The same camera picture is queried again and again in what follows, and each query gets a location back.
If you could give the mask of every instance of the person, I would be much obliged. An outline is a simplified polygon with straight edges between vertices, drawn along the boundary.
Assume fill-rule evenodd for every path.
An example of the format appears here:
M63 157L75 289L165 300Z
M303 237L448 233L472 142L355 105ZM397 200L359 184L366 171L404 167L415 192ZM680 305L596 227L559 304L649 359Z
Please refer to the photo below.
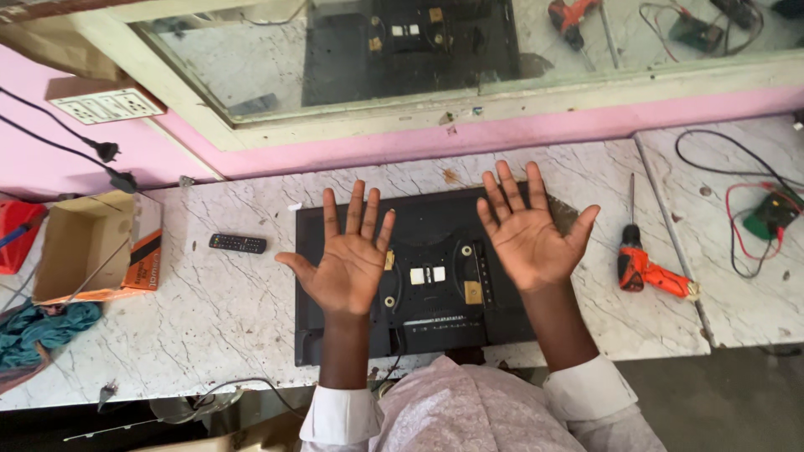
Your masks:
M586 208L567 236L548 210L544 182L526 165L526 208L511 170L482 175L488 200L478 215L516 285L550 371L540 389L502 370L458 366L446 356L400 380L380 400L367 389L368 312L384 271L396 213L376 242L379 190L355 182L345 233L334 192L324 201L324 255L318 267L278 253L324 312L318 387L302 425L302 450L665 450L620 372L597 349L580 315L570 275L584 256L599 206Z

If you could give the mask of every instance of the white shirt cuff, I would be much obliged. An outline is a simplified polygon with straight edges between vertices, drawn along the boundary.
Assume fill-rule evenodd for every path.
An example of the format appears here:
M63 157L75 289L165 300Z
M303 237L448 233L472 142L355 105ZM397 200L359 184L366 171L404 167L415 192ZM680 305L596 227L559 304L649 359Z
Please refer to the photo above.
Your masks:
M560 421L595 421L638 400L620 371L605 356L560 370L544 381L550 412Z
M383 410L368 389L318 386L299 438L338 446L355 444L379 435L383 419Z

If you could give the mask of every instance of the glass pane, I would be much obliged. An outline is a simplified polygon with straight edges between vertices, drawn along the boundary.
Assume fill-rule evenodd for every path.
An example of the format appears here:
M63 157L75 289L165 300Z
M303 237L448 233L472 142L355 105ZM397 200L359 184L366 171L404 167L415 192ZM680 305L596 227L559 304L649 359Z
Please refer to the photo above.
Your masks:
M605 8L623 68L721 58L727 42L728 54L737 57L804 45L802 0L754 0L751 5L740 0L617 0ZM725 10L733 10L733 21Z
M133 27L233 123L804 45L803 0L600 1L273 0Z
M477 96L519 77L510 0L274 1L134 27L234 122Z
M581 3L594 3L589 0L576 1L578 6ZM614 70L599 8L590 8L578 22L580 38L569 31L565 35L572 38L563 39L548 13L551 3L555 3L555 14L566 18L560 23L570 24L571 16L575 13L569 0L564 4L567 8L560 7L553 0L513 0L516 34L519 37L519 78L540 78L545 84L552 84L568 77L582 77L590 72Z

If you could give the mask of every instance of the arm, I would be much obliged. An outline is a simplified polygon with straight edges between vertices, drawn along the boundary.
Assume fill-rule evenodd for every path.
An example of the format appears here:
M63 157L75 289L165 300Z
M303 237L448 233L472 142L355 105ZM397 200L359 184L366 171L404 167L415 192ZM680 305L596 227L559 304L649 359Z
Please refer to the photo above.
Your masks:
M312 442L308 449L363 449L382 424L382 412L366 388L368 312L383 275L396 213L386 213L374 242L379 190L369 191L363 217L365 187L364 181L355 182L343 234L334 192L324 190L324 256L318 267L296 253L276 256L324 312L318 388L299 435Z
M503 190L491 172L484 173L489 201L478 199L478 215L519 290L548 363L551 374L544 382L548 408L592 452L664 450L640 414L631 387L597 350L572 290L570 275L586 252L600 207L586 208L569 234L561 236L539 167L529 162L525 170L530 208L507 163L497 162Z

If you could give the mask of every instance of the dark floor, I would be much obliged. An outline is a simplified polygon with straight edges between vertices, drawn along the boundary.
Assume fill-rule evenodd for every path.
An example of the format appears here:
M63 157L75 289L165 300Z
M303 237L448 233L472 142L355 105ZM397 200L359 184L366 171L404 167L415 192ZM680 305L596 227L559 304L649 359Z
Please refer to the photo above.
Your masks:
M788 355L800 348L715 350L707 356L620 362L617 368L670 452L804 451L804 356L776 357L769 351ZM541 385L547 369L531 372L531 381ZM309 388L282 392L296 406L312 397ZM247 392L238 416L246 426L283 408L270 392Z

